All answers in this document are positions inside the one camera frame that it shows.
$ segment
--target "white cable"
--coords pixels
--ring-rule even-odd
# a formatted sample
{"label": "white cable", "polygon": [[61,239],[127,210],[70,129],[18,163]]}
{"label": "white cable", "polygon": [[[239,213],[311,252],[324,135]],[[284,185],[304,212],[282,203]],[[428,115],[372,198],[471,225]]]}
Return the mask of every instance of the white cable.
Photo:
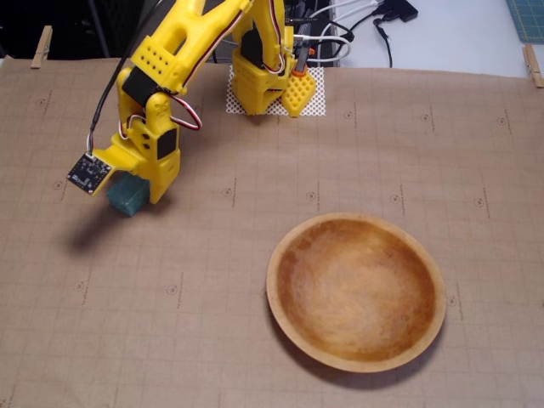
{"label": "white cable", "polygon": [[[342,19],[345,19],[346,17],[349,17],[350,15],[353,15],[353,14],[356,14],[356,13],[359,13],[361,10],[364,10],[364,9],[368,9],[369,7],[375,7],[377,6],[377,1],[372,1],[370,3],[367,3],[363,6],[360,6],[360,7],[357,7],[357,8],[354,8],[353,10],[351,11],[348,11],[347,13],[344,13],[340,16],[338,16],[336,19],[334,19],[333,21],[335,23],[337,23],[338,21],[342,20]],[[329,27],[332,26],[331,23],[327,24],[325,26],[325,28],[323,29],[323,31],[321,32],[321,35],[324,36],[326,31],[329,29]],[[317,46],[317,60],[320,60],[321,59],[321,46],[318,45]]]}
{"label": "white cable", "polygon": [[338,61],[338,60],[341,60],[342,58],[347,57],[348,54],[351,52],[351,44],[344,37],[339,37],[339,36],[319,36],[319,37],[317,37],[317,36],[301,36],[301,35],[298,35],[298,34],[295,34],[293,37],[294,37],[295,40],[299,40],[299,41],[305,41],[305,40],[316,40],[316,41],[335,40],[335,41],[340,41],[340,42],[344,43],[344,45],[346,45],[348,47],[348,51],[346,51],[343,55],[338,55],[338,56],[336,56],[334,58],[326,58],[326,59],[309,58],[308,62],[334,62],[334,61]]}
{"label": "white cable", "polygon": [[119,126],[117,129],[117,132],[119,132],[119,137],[123,140],[128,140],[128,136],[122,131],[122,123],[119,121]]}
{"label": "white cable", "polygon": [[133,126],[133,119],[137,117],[138,119],[141,119],[142,122],[145,123],[145,117],[141,116],[141,115],[131,115],[129,118],[128,118],[128,124],[127,124],[127,127],[128,129],[130,129],[132,126]]}
{"label": "white cable", "polygon": [[181,98],[177,98],[177,97],[175,97],[173,95],[169,95],[169,96],[170,96],[170,98],[174,99],[176,102],[178,102],[180,105],[182,105],[185,108],[185,110],[193,118],[193,120],[195,121],[196,124],[188,123],[186,121],[182,121],[181,119],[178,119],[177,117],[174,117],[174,116],[170,116],[170,120],[172,120],[172,122],[177,123],[178,125],[181,125],[181,126],[183,126],[185,128],[188,128],[188,129],[191,129],[191,130],[200,130],[200,128],[202,128],[202,120],[198,116],[198,114],[195,112],[195,110],[192,108],[192,106],[189,105],[187,102],[185,102]]}
{"label": "white cable", "polygon": [[338,7],[342,7],[342,6],[347,6],[349,4],[353,4],[353,3],[357,3],[357,2],[360,2],[360,0],[348,0],[347,2],[343,2],[343,3],[339,3],[339,4],[331,4],[330,6],[326,6],[324,8],[320,8],[319,10],[317,10],[316,12],[312,13],[309,18],[311,19],[312,17],[315,17],[317,14],[321,14],[323,13],[324,11],[327,11],[329,9],[336,9]]}
{"label": "white cable", "polygon": [[283,72],[283,69],[285,68],[286,63],[283,60],[283,53],[281,52],[280,25],[278,24],[278,20],[275,18],[275,7],[274,6],[275,6],[274,0],[270,0],[270,3],[269,3],[270,19],[272,20],[272,24],[274,26],[275,35],[278,38],[278,44],[280,44],[280,69],[279,70],[274,70],[274,69],[270,68],[269,66],[267,66],[266,64],[263,64],[263,65],[264,65],[264,68],[266,69],[266,71],[270,72],[271,74],[280,74],[280,73]]}

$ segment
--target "grid pattern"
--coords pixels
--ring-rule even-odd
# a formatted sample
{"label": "grid pattern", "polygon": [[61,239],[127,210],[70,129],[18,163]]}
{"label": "grid pattern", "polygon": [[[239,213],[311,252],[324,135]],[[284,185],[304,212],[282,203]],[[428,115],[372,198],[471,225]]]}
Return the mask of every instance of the grid pattern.
{"label": "grid pattern", "polygon": [[544,43],[544,1],[507,0],[510,14],[524,43]]}
{"label": "grid pattern", "polygon": [[[315,80],[315,94],[308,102],[306,107],[300,112],[300,116],[325,116],[326,115],[326,101],[325,101],[325,83],[324,83],[324,71],[322,67],[308,68],[309,74]],[[229,83],[227,84],[227,113],[235,113],[238,115],[245,115],[246,111],[240,105],[240,102],[236,98],[232,91],[232,80],[235,77],[234,69],[232,65],[229,69]],[[288,116],[286,108],[281,103],[281,98],[276,99],[270,104],[268,109],[264,112],[264,115],[284,115]]]}
{"label": "grid pattern", "polygon": [[[0,406],[544,405],[544,94],[530,80],[326,70],[327,117],[224,111],[225,66],[188,101],[182,171],[124,218],[66,187],[115,61],[0,70]],[[116,97],[95,134],[116,129]],[[277,241],[317,213],[381,216],[435,257],[436,341],[373,375],[323,366],[275,324]]]}

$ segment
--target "wooden bowl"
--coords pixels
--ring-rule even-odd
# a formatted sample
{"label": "wooden bowl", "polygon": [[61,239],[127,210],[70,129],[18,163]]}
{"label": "wooden bowl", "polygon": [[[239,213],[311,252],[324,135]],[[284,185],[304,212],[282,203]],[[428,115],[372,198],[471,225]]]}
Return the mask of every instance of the wooden bowl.
{"label": "wooden bowl", "polygon": [[376,372],[416,358],[445,317],[445,286],[402,229],[352,213],[312,218],[269,261],[267,294],[285,334],[316,360]]}

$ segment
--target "black wire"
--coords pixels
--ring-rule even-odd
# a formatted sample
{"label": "black wire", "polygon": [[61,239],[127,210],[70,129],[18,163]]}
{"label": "black wire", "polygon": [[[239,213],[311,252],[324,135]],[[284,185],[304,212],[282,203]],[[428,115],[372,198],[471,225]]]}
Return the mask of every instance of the black wire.
{"label": "black wire", "polygon": [[324,15],[320,15],[319,17],[308,17],[308,18],[301,18],[301,19],[286,19],[286,23],[305,24],[305,23],[313,23],[319,20],[326,21],[328,24],[331,24],[332,26],[336,26],[340,28],[341,30],[346,31],[350,36],[354,35],[352,29],[349,29],[345,25],[338,24],[336,21],[333,21],[329,19],[328,17],[325,17]]}
{"label": "black wire", "polygon": [[113,71],[113,74],[111,75],[110,81],[105,87],[104,93],[102,93],[102,97],[100,98],[99,104],[96,106],[96,111],[94,112],[93,121],[91,122],[90,131],[92,132],[94,128],[96,128],[96,124],[99,122],[100,119],[100,113],[102,112],[102,108],[104,107],[104,102],[106,98],[108,97],[108,94],[110,93],[111,89],[116,83],[117,77],[119,76],[119,72],[122,70],[122,66],[125,65],[125,62],[127,61],[128,57],[132,53],[132,50],[134,48],[134,45],[136,44],[136,41],[142,34],[144,28],[147,26],[147,24],[150,22],[151,17],[155,14],[155,12],[159,9],[159,6],[163,3],[163,0],[157,0],[155,5],[151,8],[151,10],[145,15],[144,19],[136,29],[136,32],[134,33],[133,37],[130,40],[130,43],[128,44],[127,48],[125,49],[125,52],[119,61],[119,64],[117,64],[116,70]]}
{"label": "black wire", "polygon": [[[353,24],[351,26],[351,28],[349,29],[350,31],[353,31],[355,30],[359,25],[361,25],[362,23],[364,23],[365,21],[367,21],[368,19],[370,19],[373,15],[374,15],[374,11],[368,15],[366,15],[365,17],[363,17],[362,19],[360,19],[359,21],[357,21],[355,24]],[[342,42],[342,44],[340,44],[340,47],[337,48],[337,51],[334,53],[334,55],[331,57],[331,58],[336,58],[339,54],[340,54],[340,51],[342,50],[342,47],[344,46],[345,44]]]}
{"label": "black wire", "polygon": [[388,48],[389,68],[393,68],[393,56],[391,55],[391,47],[389,46],[389,37],[385,33],[385,30],[380,26],[382,22],[383,22],[382,19],[375,19],[374,26],[376,27],[377,32],[380,34],[380,37],[382,37],[383,41],[385,41],[385,45]]}
{"label": "black wire", "polygon": [[388,47],[388,55],[389,55],[389,68],[393,68],[393,56],[391,55],[391,47],[389,46],[389,40],[387,38],[384,38],[385,45]]}

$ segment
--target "table surface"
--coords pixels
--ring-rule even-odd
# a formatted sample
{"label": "table surface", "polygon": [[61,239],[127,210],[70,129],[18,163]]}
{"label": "table surface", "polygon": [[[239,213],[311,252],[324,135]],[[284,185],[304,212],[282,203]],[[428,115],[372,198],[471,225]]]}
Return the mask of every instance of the table surface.
{"label": "table surface", "polygon": [[[416,19],[396,20],[382,27],[390,37],[395,68],[527,77],[523,43],[519,40],[505,0],[410,0],[419,11]],[[337,8],[336,16],[366,0]],[[352,26],[370,9],[341,20]],[[544,45],[535,45],[544,64]],[[345,67],[386,67],[385,44],[371,20],[355,32]]]}

